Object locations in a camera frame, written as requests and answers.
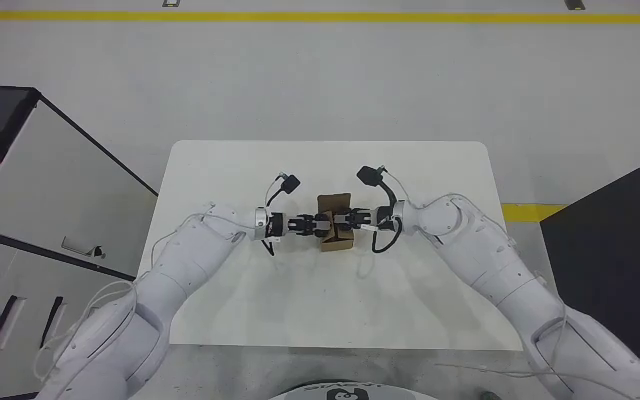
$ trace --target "door handle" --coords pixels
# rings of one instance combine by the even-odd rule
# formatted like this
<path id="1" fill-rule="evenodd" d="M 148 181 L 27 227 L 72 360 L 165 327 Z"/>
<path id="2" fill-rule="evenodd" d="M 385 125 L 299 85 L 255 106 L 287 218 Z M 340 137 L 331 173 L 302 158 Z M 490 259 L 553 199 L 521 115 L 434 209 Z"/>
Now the door handle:
<path id="1" fill-rule="evenodd" d="M 67 237 L 65 236 L 62 239 L 62 243 L 60 244 L 60 247 L 62 247 L 65 250 L 69 250 L 72 251 L 76 254 L 80 254 L 83 255 L 85 257 L 100 257 L 100 258 L 105 258 L 107 256 L 107 253 L 105 253 L 104 251 L 102 251 L 102 246 L 95 246 L 92 249 L 90 249 L 89 251 L 82 251 L 82 250 L 78 250 L 75 249 L 69 245 L 67 245 L 65 242 L 67 241 Z"/>

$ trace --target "tabletop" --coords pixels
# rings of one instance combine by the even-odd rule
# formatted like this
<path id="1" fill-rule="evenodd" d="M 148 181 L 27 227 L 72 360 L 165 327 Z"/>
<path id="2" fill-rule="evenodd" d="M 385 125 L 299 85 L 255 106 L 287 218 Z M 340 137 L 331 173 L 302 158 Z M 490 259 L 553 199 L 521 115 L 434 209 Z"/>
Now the tabletop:
<path id="1" fill-rule="evenodd" d="M 138 271 L 151 246 L 216 202 L 250 213 L 280 172 L 301 185 L 272 211 L 317 211 L 320 194 L 351 193 L 352 207 L 388 203 L 356 177 L 363 166 L 399 178 L 416 203 L 458 192 L 504 225 L 486 147 L 477 142 L 181 141 L 174 145 Z M 405 196 L 385 179 L 399 199 Z M 381 234 L 378 246 L 391 239 Z M 271 257 L 245 240 L 176 314 L 172 344 L 521 350 L 511 324 L 462 283 L 420 235 L 371 252 L 370 232 L 353 249 L 321 253 L 314 237 L 287 235 Z M 156 251 L 161 250 L 162 243 Z"/>

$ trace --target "black panel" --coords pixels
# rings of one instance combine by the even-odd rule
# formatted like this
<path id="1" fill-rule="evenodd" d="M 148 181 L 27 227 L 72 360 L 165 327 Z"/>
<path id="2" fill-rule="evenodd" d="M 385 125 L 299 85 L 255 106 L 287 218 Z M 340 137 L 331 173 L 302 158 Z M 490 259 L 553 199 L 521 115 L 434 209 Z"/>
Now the black panel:
<path id="1" fill-rule="evenodd" d="M 25 393 L 25 394 L 19 394 L 16 396 L 0 397 L 0 400 L 30 400 L 30 399 L 35 399 L 37 395 L 38 395 L 38 392 Z"/>
<path id="2" fill-rule="evenodd" d="M 540 223 L 558 293 L 640 354 L 640 169 Z"/>
<path id="3" fill-rule="evenodd" d="M 0 86 L 0 163 L 39 99 L 33 88 Z"/>
<path id="4" fill-rule="evenodd" d="M 29 243 L 22 242 L 20 240 L 12 239 L 10 237 L 6 237 L 0 235 L 0 244 L 4 244 L 5 246 L 13 247 L 14 249 L 26 251 L 28 253 L 37 254 L 42 257 L 51 258 L 52 260 L 62 261 L 67 264 L 72 264 L 80 268 L 90 269 L 91 271 L 100 272 L 101 274 L 114 276 L 116 278 L 124 279 L 126 281 L 133 282 L 135 280 L 134 276 L 123 274 L 122 272 L 114 271 L 109 268 L 101 267 L 96 264 L 92 264 L 87 261 L 78 260 L 77 258 L 69 257 L 64 254 L 56 253 L 55 251 L 43 249 L 42 247 L 34 246 Z"/>
<path id="5" fill-rule="evenodd" d="M 564 4 L 571 11 L 583 11 L 585 9 L 582 0 L 564 0 Z"/>

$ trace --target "black cable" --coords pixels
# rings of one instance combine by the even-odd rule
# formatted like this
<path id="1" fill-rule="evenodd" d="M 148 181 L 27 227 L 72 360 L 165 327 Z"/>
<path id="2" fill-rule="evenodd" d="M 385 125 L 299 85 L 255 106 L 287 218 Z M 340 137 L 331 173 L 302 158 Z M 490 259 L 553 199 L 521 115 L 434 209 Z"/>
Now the black cable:
<path id="1" fill-rule="evenodd" d="M 276 252 L 273 251 L 273 243 L 269 242 L 269 245 L 267 246 L 267 242 L 265 242 L 264 240 L 261 240 L 260 242 L 262 242 L 262 245 L 264 246 L 264 248 L 267 249 L 269 254 L 271 254 L 271 257 L 276 256 Z"/>
<path id="2" fill-rule="evenodd" d="M 267 207 L 269 207 L 271 205 L 271 202 L 273 201 L 273 199 L 276 198 L 276 196 L 278 196 L 280 193 L 282 193 L 282 188 L 278 189 L 277 192 L 275 192 L 273 194 L 273 196 L 271 196 L 271 198 L 269 199 L 269 201 L 267 201 Z"/>
<path id="3" fill-rule="evenodd" d="M 389 242 L 388 245 L 384 246 L 381 249 L 376 249 L 376 240 L 378 239 L 378 231 L 374 231 L 373 232 L 373 242 L 371 242 L 371 251 L 373 251 L 376 254 L 380 254 L 380 253 L 384 253 L 385 251 L 389 250 L 391 248 L 391 246 L 393 246 L 394 244 L 396 244 L 396 241 L 398 240 L 398 238 L 400 237 L 400 234 L 402 233 L 402 219 L 400 219 L 400 217 L 395 217 L 396 222 L 398 222 L 398 230 L 396 231 L 396 234 L 393 236 L 393 239 L 391 239 L 391 241 Z"/>

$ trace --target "cabinet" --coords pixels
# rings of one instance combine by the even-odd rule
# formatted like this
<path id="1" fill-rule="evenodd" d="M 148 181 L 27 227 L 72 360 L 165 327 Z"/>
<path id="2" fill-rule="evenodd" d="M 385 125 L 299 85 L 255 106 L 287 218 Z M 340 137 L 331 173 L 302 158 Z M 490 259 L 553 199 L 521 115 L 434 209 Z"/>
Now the cabinet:
<path id="1" fill-rule="evenodd" d="M 39 390 L 43 335 L 134 279 L 156 198 L 37 90 L 0 87 L 0 397 Z"/>

